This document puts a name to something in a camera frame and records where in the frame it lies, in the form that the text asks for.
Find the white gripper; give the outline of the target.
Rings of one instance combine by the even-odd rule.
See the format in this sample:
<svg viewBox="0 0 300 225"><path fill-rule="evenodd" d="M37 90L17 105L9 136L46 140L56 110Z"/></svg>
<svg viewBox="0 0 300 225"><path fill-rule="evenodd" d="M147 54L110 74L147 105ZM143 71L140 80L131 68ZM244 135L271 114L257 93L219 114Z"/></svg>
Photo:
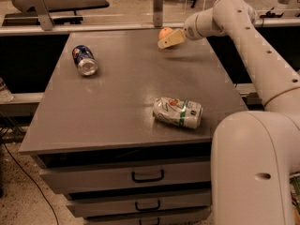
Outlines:
<svg viewBox="0 0 300 225"><path fill-rule="evenodd" d="M189 16L183 25L183 29L173 29L172 32L162 40L158 40L157 45L160 49L169 48L180 44L186 40L198 40L201 38L197 30L197 14Z"/></svg>

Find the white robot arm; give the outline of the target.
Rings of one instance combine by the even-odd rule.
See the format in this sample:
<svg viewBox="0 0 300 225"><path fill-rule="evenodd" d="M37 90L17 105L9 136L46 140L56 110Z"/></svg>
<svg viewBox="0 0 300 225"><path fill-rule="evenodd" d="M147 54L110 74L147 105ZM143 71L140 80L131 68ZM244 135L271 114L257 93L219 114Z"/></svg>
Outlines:
<svg viewBox="0 0 300 225"><path fill-rule="evenodd" d="M295 225L290 176L300 171L300 75L256 30L244 0L217 0L158 42L229 37L263 106L228 115L211 147L215 225Z"/></svg>

